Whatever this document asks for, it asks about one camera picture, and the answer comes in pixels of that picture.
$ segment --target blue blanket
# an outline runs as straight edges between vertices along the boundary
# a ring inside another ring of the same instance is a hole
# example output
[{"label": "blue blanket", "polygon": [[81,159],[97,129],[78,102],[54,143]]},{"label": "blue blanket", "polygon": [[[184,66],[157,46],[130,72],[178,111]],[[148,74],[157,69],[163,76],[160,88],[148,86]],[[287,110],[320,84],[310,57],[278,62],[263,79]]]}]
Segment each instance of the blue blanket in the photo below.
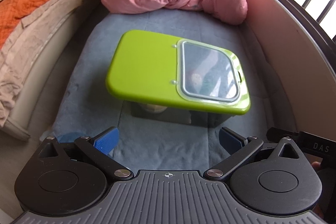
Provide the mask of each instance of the blue blanket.
[{"label": "blue blanket", "polygon": [[251,95],[251,109],[221,126],[265,138],[269,127],[295,130],[290,104],[246,25],[229,26],[203,12],[161,9],[140,15],[110,14],[88,38],[70,78],[53,125],[62,141],[95,136],[110,126],[120,130],[110,156],[133,172],[200,170],[228,156],[218,141],[219,128],[202,128],[132,117],[130,103],[117,100],[105,87],[105,76],[123,33],[132,29],[160,32],[227,48],[241,61]]}]

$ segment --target blue gripper pad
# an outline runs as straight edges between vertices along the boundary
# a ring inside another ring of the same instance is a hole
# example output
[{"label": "blue gripper pad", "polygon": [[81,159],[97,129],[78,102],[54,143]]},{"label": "blue gripper pad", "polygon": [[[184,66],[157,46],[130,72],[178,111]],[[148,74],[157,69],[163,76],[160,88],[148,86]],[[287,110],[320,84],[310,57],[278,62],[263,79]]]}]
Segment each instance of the blue gripper pad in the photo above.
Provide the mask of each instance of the blue gripper pad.
[{"label": "blue gripper pad", "polygon": [[108,155],[113,148],[118,144],[119,130],[118,128],[109,128],[99,134],[94,140],[93,146],[100,152]]}]

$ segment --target blue object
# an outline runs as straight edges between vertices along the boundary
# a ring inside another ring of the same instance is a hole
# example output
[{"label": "blue object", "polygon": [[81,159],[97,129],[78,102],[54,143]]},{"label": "blue object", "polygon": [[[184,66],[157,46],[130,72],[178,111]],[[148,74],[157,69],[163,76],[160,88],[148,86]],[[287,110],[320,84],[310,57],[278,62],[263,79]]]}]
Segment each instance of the blue object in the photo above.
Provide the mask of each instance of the blue object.
[{"label": "blue object", "polygon": [[113,128],[110,131],[102,134],[101,137],[96,139],[93,143],[93,146],[98,149],[100,152],[108,155],[113,148],[116,147],[119,141],[119,130],[118,128]]},{"label": "blue object", "polygon": [[72,143],[74,142],[74,140],[82,136],[88,137],[86,134],[83,134],[82,132],[70,132],[70,133],[58,136],[57,140],[59,143]]}]

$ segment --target green lid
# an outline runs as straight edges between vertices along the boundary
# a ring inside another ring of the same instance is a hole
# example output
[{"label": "green lid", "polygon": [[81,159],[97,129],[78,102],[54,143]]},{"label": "green lid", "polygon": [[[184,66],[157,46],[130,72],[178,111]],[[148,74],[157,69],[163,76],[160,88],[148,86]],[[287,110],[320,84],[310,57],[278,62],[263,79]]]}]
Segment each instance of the green lid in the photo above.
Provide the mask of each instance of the green lid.
[{"label": "green lid", "polygon": [[132,30],[120,39],[107,77],[123,100],[242,115],[250,108],[237,56],[223,48]]}]

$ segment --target ribbed gray plate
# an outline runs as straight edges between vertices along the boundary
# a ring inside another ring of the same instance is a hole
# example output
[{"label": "ribbed gray plate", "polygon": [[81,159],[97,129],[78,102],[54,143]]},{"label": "ribbed gray plate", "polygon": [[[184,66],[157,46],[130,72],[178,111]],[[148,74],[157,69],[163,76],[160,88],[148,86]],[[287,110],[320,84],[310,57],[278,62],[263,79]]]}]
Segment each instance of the ribbed gray plate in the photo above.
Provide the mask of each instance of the ribbed gray plate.
[{"label": "ribbed gray plate", "polygon": [[270,217],[238,203],[221,182],[201,178],[197,171],[140,171],[117,182],[106,197],[85,212],[44,217],[31,212],[16,224],[318,224],[312,212]]}]

